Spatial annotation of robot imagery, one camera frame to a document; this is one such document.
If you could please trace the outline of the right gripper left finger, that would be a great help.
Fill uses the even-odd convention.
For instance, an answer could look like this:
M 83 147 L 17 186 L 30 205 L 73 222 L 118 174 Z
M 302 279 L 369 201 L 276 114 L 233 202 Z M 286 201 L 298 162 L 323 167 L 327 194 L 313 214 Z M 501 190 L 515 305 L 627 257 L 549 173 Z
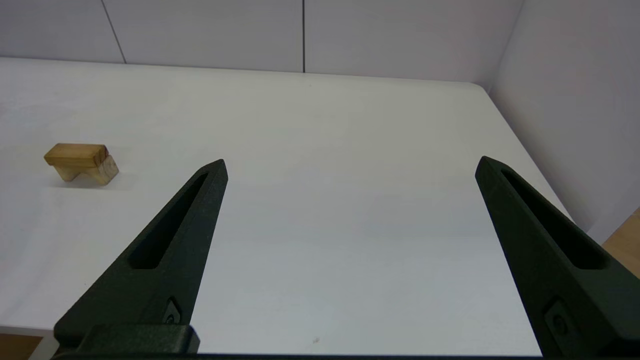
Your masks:
M 64 349 L 93 354 L 194 354 L 190 321 L 228 181 L 202 166 L 54 326 Z

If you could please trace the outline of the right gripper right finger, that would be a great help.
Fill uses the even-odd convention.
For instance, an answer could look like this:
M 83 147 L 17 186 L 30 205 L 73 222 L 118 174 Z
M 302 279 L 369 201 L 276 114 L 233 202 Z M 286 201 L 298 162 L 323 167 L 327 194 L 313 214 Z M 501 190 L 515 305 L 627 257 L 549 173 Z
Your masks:
M 503 162 L 475 179 L 544 357 L 638 357 L 640 282 Z

